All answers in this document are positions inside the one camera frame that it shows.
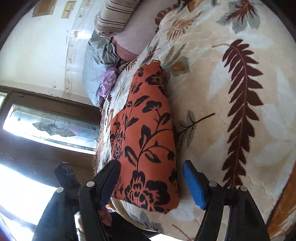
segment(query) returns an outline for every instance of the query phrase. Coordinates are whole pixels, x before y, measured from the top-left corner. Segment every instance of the wall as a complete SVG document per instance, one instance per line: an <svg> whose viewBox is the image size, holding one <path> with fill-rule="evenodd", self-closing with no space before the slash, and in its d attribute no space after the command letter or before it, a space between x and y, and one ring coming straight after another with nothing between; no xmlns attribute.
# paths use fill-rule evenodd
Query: wall
<svg viewBox="0 0 296 241"><path fill-rule="evenodd" d="M61 19L66 2L57 0L53 15L32 18L32 9L20 20L0 51L0 85L91 104L81 83L84 53L105 0L76 0Z"/></svg>

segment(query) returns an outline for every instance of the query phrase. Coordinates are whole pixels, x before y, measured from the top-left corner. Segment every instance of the stained glass window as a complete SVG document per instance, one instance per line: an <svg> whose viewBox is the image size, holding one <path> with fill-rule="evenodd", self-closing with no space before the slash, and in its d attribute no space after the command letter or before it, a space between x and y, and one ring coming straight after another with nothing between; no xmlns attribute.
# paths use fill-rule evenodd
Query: stained glass window
<svg viewBox="0 0 296 241"><path fill-rule="evenodd" d="M7 93L0 91L0 107L6 97Z"/></svg>
<svg viewBox="0 0 296 241"><path fill-rule="evenodd" d="M40 143L95 154L100 127L83 121L13 105L3 129Z"/></svg>

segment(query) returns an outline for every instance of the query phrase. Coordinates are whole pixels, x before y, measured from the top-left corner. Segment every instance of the orange floral cushion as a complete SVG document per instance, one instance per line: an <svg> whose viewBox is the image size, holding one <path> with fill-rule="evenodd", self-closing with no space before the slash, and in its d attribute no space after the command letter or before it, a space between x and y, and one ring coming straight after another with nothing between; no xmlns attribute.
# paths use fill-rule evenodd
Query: orange floral cushion
<svg viewBox="0 0 296 241"><path fill-rule="evenodd" d="M177 208L173 123L159 61L136 71L126 104L111 121L110 141L112 158L122 165L113 196L149 211Z"/></svg>

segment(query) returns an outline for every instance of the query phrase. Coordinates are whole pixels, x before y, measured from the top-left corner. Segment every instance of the black flower pattern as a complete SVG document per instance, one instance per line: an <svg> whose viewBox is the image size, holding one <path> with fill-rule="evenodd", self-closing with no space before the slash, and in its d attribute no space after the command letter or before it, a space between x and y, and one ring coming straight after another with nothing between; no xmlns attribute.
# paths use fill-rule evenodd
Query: black flower pattern
<svg viewBox="0 0 296 241"><path fill-rule="evenodd" d="M163 79L163 69L161 68L156 74L153 74L145 80L149 85L158 85L159 90L164 96L167 96L165 82Z"/></svg>
<svg viewBox="0 0 296 241"><path fill-rule="evenodd" d="M110 135L111 150L113 149L115 138L116 136L114 134Z"/></svg>
<svg viewBox="0 0 296 241"><path fill-rule="evenodd" d="M113 149L113 158L115 160L119 160L119 158L122 155L122 138L123 138L123 131L120 132L120 134L117 136L116 141L114 143L114 149Z"/></svg>
<svg viewBox="0 0 296 241"><path fill-rule="evenodd" d="M143 108L142 112L147 113L151 110L159 110L161 106L162 106L161 102L150 100L146 103L146 106Z"/></svg>
<svg viewBox="0 0 296 241"><path fill-rule="evenodd" d="M138 91L140 90L140 87L141 87L142 84L143 84L142 82L139 83L139 84L134 84L134 85L132 86L131 92L132 92L133 94L138 93Z"/></svg>
<svg viewBox="0 0 296 241"><path fill-rule="evenodd" d="M168 160L173 161L175 159L175 153L173 151L168 152Z"/></svg>
<svg viewBox="0 0 296 241"><path fill-rule="evenodd" d="M144 74L144 66L141 66L137 71L136 73L134 74L134 76L138 76L138 77L142 77Z"/></svg>
<svg viewBox="0 0 296 241"><path fill-rule="evenodd" d="M135 204L149 211L164 213L165 210L159 205L168 204L170 195L167 185L162 181L146 182L143 172L133 171L130 185L124 190L127 202Z"/></svg>
<svg viewBox="0 0 296 241"><path fill-rule="evenodd" d="M174 184L175 186L175 190L176 190L176 194L178 195L178 197L180 197L180 194L179 194L179 186L178 186L178 175L177 175L177 171L176 169L173 169L172 170L172 174L169 176L169 181L170 183Z"/></svg>

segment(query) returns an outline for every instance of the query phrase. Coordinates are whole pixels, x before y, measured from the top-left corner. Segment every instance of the leaf pattern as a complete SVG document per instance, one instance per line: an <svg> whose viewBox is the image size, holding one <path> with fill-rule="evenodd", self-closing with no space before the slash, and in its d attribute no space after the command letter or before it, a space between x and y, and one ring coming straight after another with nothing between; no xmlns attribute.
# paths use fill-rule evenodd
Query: leaf pattern
<svg viewBox="0 0 296 241"><path fill-rule="evenodd" d="M107 156L105 157L105 160L103 161L103 164L102 164L103 167L106 166L110 160L111 160L111 159L110 159L110 156L107 155Z"/></svg>
<svg viewBox="0 0 296 241"><path fill-rule="evenodd" d="M166 9L160 11L160 12L157 14L157 16L156 16L156 18L155 18L155 24L156 24L156 26L157 26L156 31L155 31L156 33L157 33L158 30L159 30L159 24L160 24L161 20L162 20L162 19L163 19L163 18L164 18L169 12L171 12L171 11L177 9L177 8L180 6L180 3L181 3L181 0L178 0L178 2L177 2L176 4L174 4L172 7L167 7Z"/></svg>
<svg viewBox="0 0 296 241"><path fill-rule="evenodd" d="M108 114L109 114L111 100L112 100L112 96L111 96L111 94L109 94L108 97L107 97L107 101L109 102L109 104L108 104L107 115L106 116L108 116Z"/></svg>
<svg viewBox="0 0 296 241"><path fill-rule="evenodd" d="M176 51L176 53L174 53L175 47L173 45L166 55L163 68L168 73L168 77L170 77L171 74L176 77L190 72L189 59L187 57L181 56L181 52L185 46L186 43L183 44L181 48Z"/></svg>
<svg viewBox="0 0 296 241"><path fill-rule="evenodd" d="M154 231L158 233L164 233L163 227L161 226L161 223L154 223L150 222L147 214L145 214L144 211L141 212L140 218L136 217L134 214L130 213L130 217L135 220L136 222L153 229Z"/></svg>
<svg viewBox="0 0 296 241"><path fill-rule="evenodd" d="M171 119L163 69L152 60L136 71L126 103L112 120L111 153L125 173L113 192L117 199L161 213L177 207L177 176L169 177L176 168ZM169 171L164 175L161 170Z"/></svg>
<svg viewBox="0 0 296 241"><path fill-rule="evenodd" d="M181 34L185 34L186 29L192 25L192 23L202 14L202 11L193 18L190 19L176 19L172 26L165 30L167 31L167 40L173 40Z"/></svg>
<svg viewBox="0 0 296 241"><path fill-rule="evenodd" d="M187 111L186 114L186 122L185 121L180 121L179 124L180 126L177 129L177 131L174 133L174 138L175 138L175 143L177 147L181 147L184 141L184 138L187 140L187 148L190 146L194 132L196 129L196 124L215 115L215 113L212 113L208 116L205 116L198 121L195 121L194 113L191 110Z"/></svg>
<svg viewBox="0 0 296 241"><path fill-rule="evenodd" d="M137 61L138 61L138 56L127 65L126 71L129 72L132 69L132 67L136 64Z"/></svg>
<svg viewBox="0 0 296 241"><path fill-rule="evenodd" d="M260 17L255 7L248 0L239 0L228 3L229 12L223 15L217 23L226 26L232 23L232 29L235 34L243 31L247 23L253 29L260 26Z"/></svg>
<svg viewBox="0 0 296 241"><path fill-rule="evenodd" d="M160 48L156 49L158 43L159 43L159 39L156 41L156 43L154 44L154 46L149 46L149 48L148 48L148 55L147 55L147 57L143 60L143 62L142 62L141 65L143 65L143 64L147 64L147 63L152 59L152 57L153 57L153 55L154 55L154 52L160 49Z"/></svg>
<svg viewBox="0 0 296 241"><path fill-rule="evenodd" d="M187 4L189 12L192 12L196 9L204 0L192 0Z"/></svg>
<svg viewBox="0 0 296 241"><path fill-rule="evenodd" d="M250 64L258 64L250 55L254 52L248 50L249 44L242 43L242 39L235 40L227 45L229 48L223 55L222 61L226 60L224 67L229 65L232 71L229 93L233 93L230 103L233 103L228 116L233 116L227 132L231 132L227 143L231 143L228 149L228 157L225 160L222 171L226 171L223 181L227 181L224 187L235 188L243 185L239 176L246 175L242 164L246 164L244 151L250 151L250 137L255 136L254 127L249 120L258 121L257 114L250 106L263 105L256 92L250 89L262 89L262 85L251 79L252 76L260 76L262 72Z"/></svg>

